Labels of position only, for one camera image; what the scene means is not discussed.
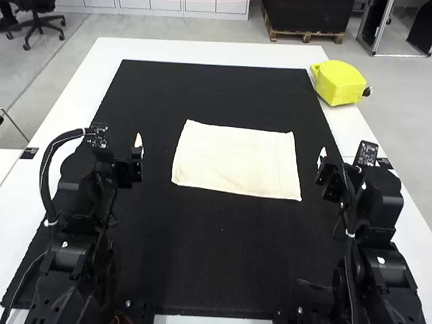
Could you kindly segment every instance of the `white table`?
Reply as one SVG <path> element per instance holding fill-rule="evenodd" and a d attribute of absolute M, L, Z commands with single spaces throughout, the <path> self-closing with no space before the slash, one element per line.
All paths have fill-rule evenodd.
<path fill-rule="evenodd" d="M 0 148 L 0 186 L 23 151 L 20 148 Z"/>
<path fill-rule="evenodd" d="M 321 47 L 310 45 L 99 38 L 29 146 L 39 147 L 43 152 L 58 134 L 89 125 L 123 59 L 308 70 L 310 64 L 325 61 L 327 56 Z M 321 106 L 341 155 L 347 162 L 352 163 L 361 140 L 377 142 L 355 105 L 330 108 L 321 102 Z M 50 172 L 52 195 L 57 190 L 61 162 L 78 144 L 79 141 L 69 142 L 55 154 Z M 384 157 L 382 148 L 380 151 L 379 156 Z M 0 268 L 0 296 L 14 276 L 45 213 L 38 191 L 41 159 L 42 154 L 37 154 L 33 160 L 19 160 L 0 187 L 0 251 L 3 265 Z M 423 311 L 432 323 L 432 259 L 427 256 L 432 251 L 432 233 L 405 187 L 402 194 L 405 205 L 396 224 L 394 242 L 408 261 L 419 286 Z M 23 323 L 26 313 L 24 310 L 13 313 L 9 322 Z M 156 322 L 221 324 L 262 321 L 157 316 Z"/>

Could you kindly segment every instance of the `yellow container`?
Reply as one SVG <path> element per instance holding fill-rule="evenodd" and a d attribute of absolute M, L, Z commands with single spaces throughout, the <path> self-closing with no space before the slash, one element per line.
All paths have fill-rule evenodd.
<path fill-rule="evenodd" d="M 315 90 L 331 106 L 357 103 L 365 91 L 365 78 L 348 63 L 329 60 L 312 64 L 310 71 L 315 77 Z"/>

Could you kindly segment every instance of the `towel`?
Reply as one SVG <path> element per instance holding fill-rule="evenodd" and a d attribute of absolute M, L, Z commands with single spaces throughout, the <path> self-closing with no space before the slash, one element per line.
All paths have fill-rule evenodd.
<path fill-rule="evenodd" d="M 187 120 L 172 182 L 249 196 L 301 201 L 294 134 Z"/>

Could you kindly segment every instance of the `office chair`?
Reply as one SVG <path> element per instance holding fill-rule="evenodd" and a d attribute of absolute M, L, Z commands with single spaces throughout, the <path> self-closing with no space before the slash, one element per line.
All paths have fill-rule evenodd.
<path fill-rule="evenodd" d="M 61 20 L 60 23 L 62 26 L 66 26 L 66 19 L 63 15 L 56 15 L 56 16 L 46 16 L 46 17 L 39 17 L 38 14 L 45 14 L 48 12 L 52 12 L 55 9 L 55 1 L 50 1 L 50 4 L 47 5 L 47 1 L 42 2 L 41 0 L 30 0 L 29 6 L 26 7 L 26 4 L 22 2 L 22 0 L 13 0 L 13 2 L 18 6 L 19 11 L 32 11 L 33 13 L 33 19 L 26 20 L 25 22 L 20 22 L 18 24 L 15 24 L 13 26 L 10 26 L 6 31 L 6 37 L 7 39 L 11 40 L 14 38 L 14 35 L 11 33 L 14 30 L 19 30 L 22 27 L 28 27 L 31 26 L 30 30 L 27 32 L 26 37 L 24 37 L 24 44 L 22 47 L 24 50 L 29 51 L 30 45 L 28 44 L 28 40 L 32 36 L 33 32 L 37 29 L 39 30 L 40 34 L 43 34 L 42 27 L 54 29 L 60 33 L 59 40 L 64 41 L 65 40 L 65 34 L 63 32 L 63 29 L 60 27 L 52 25 L 53 20 Z"/>

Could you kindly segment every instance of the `wooden pallet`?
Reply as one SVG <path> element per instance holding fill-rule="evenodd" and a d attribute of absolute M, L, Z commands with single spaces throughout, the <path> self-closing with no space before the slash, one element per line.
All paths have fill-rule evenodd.
<path fill-rule="evenodd" d="M 269 34 L 271 42 L 277 41 L 277 35 L 299 35 L 303 37 L 304 43 L 309 43 L 311 41 L 311 36 L 330 36 L 333 37 L 333 41 L 336 44 L 342 44 L 344 39 L 344 32 L 299 32 L 299 31 L 289 31 L 289 30 L 275 30 L 271 27 L 269 16 L 264 8 L 263 3 L 261 3 L 261 12 L 263 13 L 265 27 Z"/>

